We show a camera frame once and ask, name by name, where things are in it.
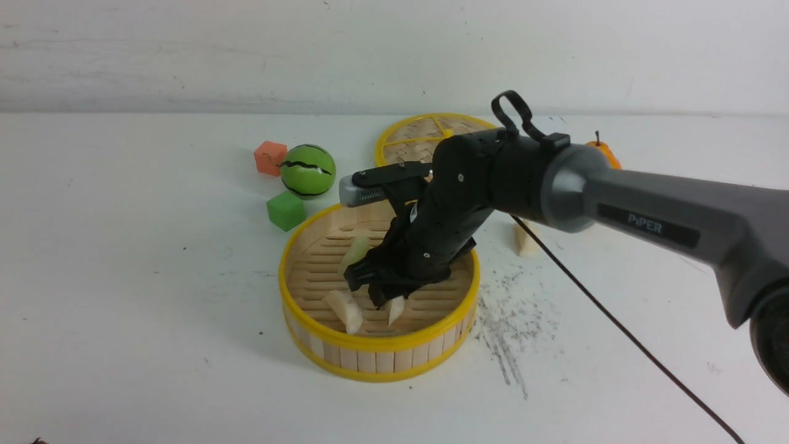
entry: watermelon toy ball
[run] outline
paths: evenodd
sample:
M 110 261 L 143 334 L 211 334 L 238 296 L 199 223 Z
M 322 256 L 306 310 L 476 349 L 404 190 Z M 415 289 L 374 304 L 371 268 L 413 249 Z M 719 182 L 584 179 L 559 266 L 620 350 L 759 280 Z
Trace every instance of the watermelon toy ball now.
M 337 167 L 325 149 L 299 145 L 285 155 L 279 173 L 288 190 L 302 199 L 310 199 L 326 193 L 335 184 Z

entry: black cable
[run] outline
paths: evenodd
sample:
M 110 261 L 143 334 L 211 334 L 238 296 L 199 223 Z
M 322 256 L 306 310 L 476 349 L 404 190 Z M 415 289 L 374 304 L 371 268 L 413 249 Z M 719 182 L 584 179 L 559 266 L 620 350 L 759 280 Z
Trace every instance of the black cable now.
M 603 304 L 600 303 L 600 301 L 598 301 L 597 298 L 594 297 L 592 293 L 586 289 L 586 287 L 584 287 L 584 284 L 582 284 L 581 281 L 579 281 L 578 278 L 575 277 L 575 275 L 571 273 L 566 266 L 564 266 L 564 264 L 559 260 L 559 258 L 557 258 L 548 249 L 548 247 L 540 240 L 540 238 L 538 238 L 537 235 L 535 235 L 534 232 L 531 231 L 529 227 L 527 227 L 526 224 L 523 223 L 522 220 L 520 220 L 516 216 L 512 216 L 512 218 L 515 220 L 516 223 L 518 223 L 518 225 L 521 226 L 521 228 L 523 228 L 524 231 L 526 231 L 526 233 L 529 234 L 529 236 L 531 236 L 532 239 L 534 239 L 534 242 L 536 242 L 537 245 L 539 245 L 540 248 L 543 249 L 543 251 L 564 272 L 564 274 L 566 274 L 567 277 L 569 277 L 570 280 L 572 280 L 573 283 L 575 283 L 575 285 L 578 286 L 578 289 L 580 289 L 586 295 L 586 297 L 589 298 L 590 301 L 592 301 L 592 303 L 597 307 L 597 309 L 603 312 L 606 318 L 608 318 L 609 321 L 613 322 L 614 325 L 616 325 L 616 327 L 619 329 L 619 331 L 621 331 L 622 333 L 624 333 L 625 336 L 627 336 L 627 339 L 629 339 L 630 342 L 635 344 L 635 346 L 638 347 L 638 349 L 641 350 L 641 352 L 644 353 L 644 355 L 646 355 L 646 357 L 649 358 L 649 360 L 652 361 L 652 363 L 655 364 L 655 366 L 657 366 L 657 368 L 659 368 L 660 371 L 663 372 L 663 374 L 668 376 L 668 378 L 671 379 L 671 381 L 674 382 L 674 384 L 678 386 L 680 390 L 685 392 L 685 395 L 687 395 L 690 399 L 692 399 L 696 403 L 696 405 L 698 405 L 701 408 L 701 410 L 704 410 L 705 413 L 707 413 L 707 415 L 709 415 L 710 418 L 715 420 L 715 422 L 718 423 L 718 425 L 721 428 L 723 428 L 726 431 L 726 433 L 728 433 L 729 436 L 731 436 L 731 438 L 734 439 L 735 442 L 737 442 L 737 444 L 745 444 L 745 441 L 743 441 L 742 438 L 740 438 L 739 435 L 737 435 L 737 432 L 735 432 L 734 429 L 732 429 L 731 426 L 729 426 L 729 424 L 726 423 L 726 421 L 724 421 L 720 416 L 718 416 L 707 404 L 704 403 L 704 401 L 699 399 L 699 397 L 696 396 L 695 393 L 691 392 L 690 389 L 687 388 L 687 386 L 682 383 L 682 381 L 680 381 L 676 376 L 674 376 L 674 374 L 671 373 L 671 371 L 668 370 L 666 366 L 664 366 L 638 339 L 636 339 L 636 337 L 627 329 L 627 327 L 622 325 L 622 323 L 619 322 L 619 320 L 615 318 L 610 311 L 606 310 L 606 308 L 603 307 Z

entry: green cube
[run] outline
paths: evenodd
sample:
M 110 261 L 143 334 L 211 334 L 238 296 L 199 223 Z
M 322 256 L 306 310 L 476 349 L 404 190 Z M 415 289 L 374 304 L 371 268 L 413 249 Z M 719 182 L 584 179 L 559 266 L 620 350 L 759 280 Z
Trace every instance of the green cube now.
M 307 218 L 304 210 L 304 202 L 291 192 L 286 191 L 276 198 L 266 202 L 268 208 L 268 219 L 284 231 L 304 222 Z

